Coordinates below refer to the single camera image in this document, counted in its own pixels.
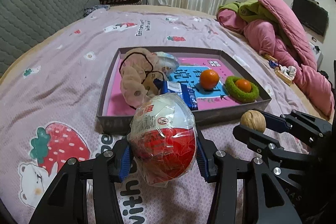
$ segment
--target kinder surprise egg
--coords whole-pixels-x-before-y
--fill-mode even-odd
[[[127,140],[149,185],[166,187],[193,167],[194,116],[174,93],[155,96],[138,107]]]

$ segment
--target television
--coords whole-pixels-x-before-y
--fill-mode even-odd
[[[325,35],[328,25],[328,12],[310,0],[294,0],[293,12],[301,24],[318,35]]]

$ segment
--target stuffed animal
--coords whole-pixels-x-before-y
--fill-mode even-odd
[[[167,80],[157,55],[145,48],[134,48],[125,54],[120,66],[120,91],[126,103],[137,108],[159,93],[154,80]]]

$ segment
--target pink quilt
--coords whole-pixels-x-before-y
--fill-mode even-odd
[[[324,76],[317,72],[316,60],[306,40],[301,23],[283,0],[258,1],[279,21],[294,49],[288,48],[281,38],[276,36],[274,26],[265,20],[255,20],[244,27],[244,35],[251,47],[259,54],[267,53],[273,56],[283,66],[296,67],[295,84],[318,109],[325,115],[330,116],[335,104],[331,85]],[[228,15],[220,17],[223,12],[232,11],[224,10],[220,12],[218,15],[219,23],[223,27],[240,33],[237,30],[241,29],[242,24],[233,21],[232,15],[230,17]]]

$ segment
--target mandarin orange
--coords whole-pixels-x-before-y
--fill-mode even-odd
[[[251,82],[246,80],[246,79],[239,79],[235,82],[236,87],[238,87],[238,89],[240,89],[241,91],[250,93],[252,86],[251,86]]]
[[[199,83],[204,90],[212,90],[219,82],[219,75],[212,69],[202,71]]]

